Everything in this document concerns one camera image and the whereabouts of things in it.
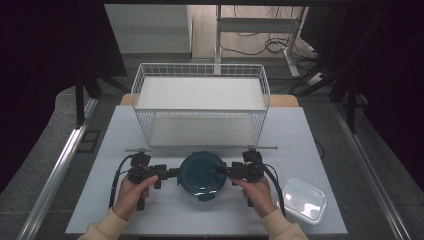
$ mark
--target human hand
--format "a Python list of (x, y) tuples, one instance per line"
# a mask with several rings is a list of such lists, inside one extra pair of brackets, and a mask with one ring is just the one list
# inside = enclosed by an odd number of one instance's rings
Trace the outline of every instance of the human hand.
[(120, 218), (128, 221), (130, 217), (137, 211), (137, 202), (140, 198), (149, 197), (149, 186), (158, 180), (158, 176), (146, 178), (140, 184), (135, 184), (126, 176), (122, 179), (121, 188), (119, 189), (118, 201), (112, 208), (113, 212)]
[(253, 208), (259, 217), (263, 218), (277, 209), (277, 206), (272, 202), (271, 191), (266, 177), (262, 177), (256, 183), (248, 183), (233, 178), (230, 178), (230, 180), (243, 188), (244, 198), (250, 198)]

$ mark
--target white wall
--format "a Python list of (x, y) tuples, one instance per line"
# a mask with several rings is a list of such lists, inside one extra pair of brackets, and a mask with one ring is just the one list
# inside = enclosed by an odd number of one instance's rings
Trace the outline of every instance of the white wall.
[(190, 53), (186, 5), (105, 4), (121, 53)]

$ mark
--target blue lid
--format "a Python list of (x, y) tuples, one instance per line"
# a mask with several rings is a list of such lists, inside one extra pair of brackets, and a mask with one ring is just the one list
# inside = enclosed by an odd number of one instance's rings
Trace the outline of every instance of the blue lid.
[(215, 193), (224, 186), (227, 177), (216, 171), (217, 166), (226, 166), (221, 158), (209, 152), (196, 152), (187, 157), (180, 166), (178, 183), (199, 201), (215, 198)]

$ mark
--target plastic lid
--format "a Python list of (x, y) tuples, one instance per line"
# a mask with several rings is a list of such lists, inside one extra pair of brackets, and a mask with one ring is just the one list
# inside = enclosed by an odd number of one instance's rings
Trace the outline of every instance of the plastic lid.
[(283, 190), (284, 207), (290, 214), (317, 225), (322, 221), (327, 196), (319, 189), (300, 180), (291, 179)]
[(217, 166), (225, 166), (218, 156), (209, 152), (193, 153), (181, 164), (178, 183), (199, 201), (212, 200), (227, 180), (216, 171)]

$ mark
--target wooden floor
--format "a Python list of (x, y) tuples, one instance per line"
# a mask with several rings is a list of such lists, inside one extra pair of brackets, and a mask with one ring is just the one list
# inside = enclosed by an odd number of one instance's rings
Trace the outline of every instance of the wooden floor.
[[(249, 17), (249, 18), (294, 18), (300, 11), (299, 7), (259, 7), (259, 6), (222, 6), (222, 17)], [(193, 58), (214, 58), (216, 43), (216, 6), (194, 5), (191, 6), (193, 17)], [(221, 46), (244, 53), (258, 53), (265, 48), (265, 42), (269, 38), (287, 39), (288, 34), (260, 33), (253, 36), (249, 33), (222, 33)], [(296, 46), (303, 55), (308, 55), (304, 51), (308, 46), (298, 38)], [(269, 48), (273, 51), (281, 49), (282, 46), (272, 45)], [(245, 55), (233, 51), (222, 49), (222, 58), (284, 58), (282, 52), (272, 53), (263, 51), (257, 55)]]

